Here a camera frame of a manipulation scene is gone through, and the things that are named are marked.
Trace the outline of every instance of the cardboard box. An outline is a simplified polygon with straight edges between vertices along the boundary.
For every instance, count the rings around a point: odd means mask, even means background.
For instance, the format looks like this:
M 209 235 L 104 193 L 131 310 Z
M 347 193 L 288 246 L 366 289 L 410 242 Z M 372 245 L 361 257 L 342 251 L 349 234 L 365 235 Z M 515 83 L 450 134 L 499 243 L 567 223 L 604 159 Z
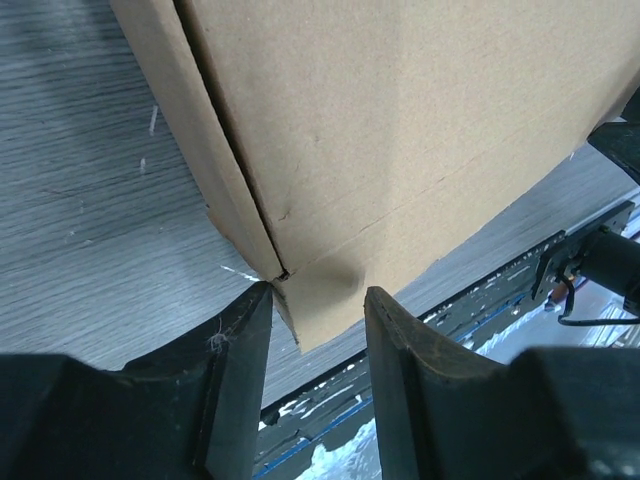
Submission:
M 211 220 L 302 350 L 545 176 L 640 70 L 637 0 L 112 5 Z

